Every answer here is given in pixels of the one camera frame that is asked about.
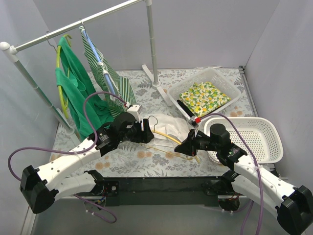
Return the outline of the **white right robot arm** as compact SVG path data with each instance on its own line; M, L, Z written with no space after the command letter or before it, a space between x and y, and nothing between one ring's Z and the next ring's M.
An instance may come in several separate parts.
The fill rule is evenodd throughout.
M175 148L175 152L188 156L196 156L198 150L215 151L219 162L233 174L221 182L224 193L239 192L259 202L261 210L274 209L278 223L290 235L300 235L312 224L312 192L281 180L257 164L251 153L231 141L224 125L213 124L209 136L192 129Z

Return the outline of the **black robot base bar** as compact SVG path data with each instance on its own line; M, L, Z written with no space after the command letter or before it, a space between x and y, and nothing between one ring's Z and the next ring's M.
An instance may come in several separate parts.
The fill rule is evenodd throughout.
M204 205L219 199L238 205L239 193L223 176L129 177L100 180L107 206Z

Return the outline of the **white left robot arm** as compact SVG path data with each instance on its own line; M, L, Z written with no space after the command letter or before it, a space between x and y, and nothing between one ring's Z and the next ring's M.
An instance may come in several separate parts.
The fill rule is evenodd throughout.
M149 143L153 138L147 118L138 121L132 114L123 112L65 155L38 168L26 167L20 191L34 214L44 212L55 201L72 194L88 192L98 196L105 189L100 173L91 170L78 177L70 177L70 174L115 150L123 141Z

